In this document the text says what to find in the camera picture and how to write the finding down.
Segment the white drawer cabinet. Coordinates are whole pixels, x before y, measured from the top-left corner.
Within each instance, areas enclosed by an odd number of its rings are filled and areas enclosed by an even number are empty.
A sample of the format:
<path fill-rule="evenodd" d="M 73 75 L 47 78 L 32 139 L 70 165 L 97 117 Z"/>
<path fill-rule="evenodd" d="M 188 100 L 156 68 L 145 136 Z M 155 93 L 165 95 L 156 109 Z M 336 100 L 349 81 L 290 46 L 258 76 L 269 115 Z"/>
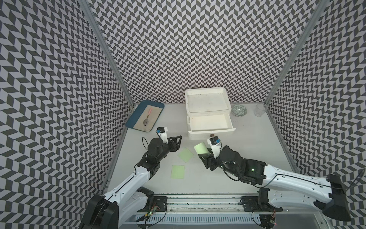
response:
<path fill-rule="evenodd" d="M 191 117 L 228 114 L 232 110 L 223 87 L 187 89 L 185 104 L 187 115 Z"/>

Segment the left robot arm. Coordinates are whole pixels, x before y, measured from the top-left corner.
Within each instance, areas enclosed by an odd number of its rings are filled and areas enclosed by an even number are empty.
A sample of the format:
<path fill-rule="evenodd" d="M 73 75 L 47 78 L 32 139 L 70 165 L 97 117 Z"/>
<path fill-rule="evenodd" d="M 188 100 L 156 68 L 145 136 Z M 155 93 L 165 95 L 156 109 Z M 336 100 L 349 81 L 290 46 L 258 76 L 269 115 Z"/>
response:
<path fill-rule="evenodd" d="M 112 191 L 93 196 L 87 205 L 80 229 L 118 229 L 136 212 L 153 207 L 153 192 L 143 187 L 159 170 L 170 152 L 180 149 L 182 136 L 150 141 L 134 172 Z"/>

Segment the white top drawer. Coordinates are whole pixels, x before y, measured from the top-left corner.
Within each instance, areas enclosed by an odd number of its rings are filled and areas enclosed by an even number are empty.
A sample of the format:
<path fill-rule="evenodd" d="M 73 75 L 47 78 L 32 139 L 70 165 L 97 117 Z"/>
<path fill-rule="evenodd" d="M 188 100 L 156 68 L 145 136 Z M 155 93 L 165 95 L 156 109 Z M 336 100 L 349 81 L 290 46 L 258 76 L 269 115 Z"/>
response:
<path fill-rule="evenodd" d="M 207 140 L 211 134 L 230 134 L 236 130 L 229 114 L 188 116 L 187 125 L 190 140 Z"/>

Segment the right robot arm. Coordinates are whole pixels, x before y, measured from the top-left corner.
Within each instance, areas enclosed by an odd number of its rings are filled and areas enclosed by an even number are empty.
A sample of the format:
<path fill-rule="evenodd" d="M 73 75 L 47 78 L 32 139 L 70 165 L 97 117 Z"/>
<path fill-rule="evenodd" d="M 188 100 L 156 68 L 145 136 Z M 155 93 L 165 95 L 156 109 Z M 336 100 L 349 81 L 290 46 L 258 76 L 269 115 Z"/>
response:
<path fill-rule="evenodd" d="M 219 150 L 196 149 L 196 152 L 207 169 L 214 171 L 220 168 L 233 181 L 266 192 L 276 189 L 303 194 L 311 198 L 311 205 L 325 216 L 343 222 L 351 221 L 347 188 L 339 176 L 310 177 L 281 170 L 262 161 L 243 158 L 229 146 Z"/>

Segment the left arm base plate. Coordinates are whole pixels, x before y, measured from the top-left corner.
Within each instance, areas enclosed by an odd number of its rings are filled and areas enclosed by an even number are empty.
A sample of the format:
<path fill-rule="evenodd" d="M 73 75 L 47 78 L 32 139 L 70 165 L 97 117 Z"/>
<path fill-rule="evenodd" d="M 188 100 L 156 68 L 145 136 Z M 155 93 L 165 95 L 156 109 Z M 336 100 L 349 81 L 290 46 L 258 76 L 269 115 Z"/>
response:
<path fill-rule="evenodd" d="M 132 196 L 133 207 L 137 212 L 148 212 L 156 207 L 157 212 L 167 210 L 167 196 L 156 196 L 153 191 L 141 187 Z"/>

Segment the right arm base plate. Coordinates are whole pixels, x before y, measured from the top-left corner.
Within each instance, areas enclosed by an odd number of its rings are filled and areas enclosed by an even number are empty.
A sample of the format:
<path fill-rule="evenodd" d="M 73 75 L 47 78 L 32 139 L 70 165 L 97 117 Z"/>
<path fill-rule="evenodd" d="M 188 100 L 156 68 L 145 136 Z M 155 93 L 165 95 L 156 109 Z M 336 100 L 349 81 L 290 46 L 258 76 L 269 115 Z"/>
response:
<path fill-rule="evenodd" d="M 245 212 L 265 211 L 265 212 L 282 212 L 283 208 L 276 208 L 269 203 L 269 188 L 260 188 L 258 196 L 242 196 L 240 203 Z"/>

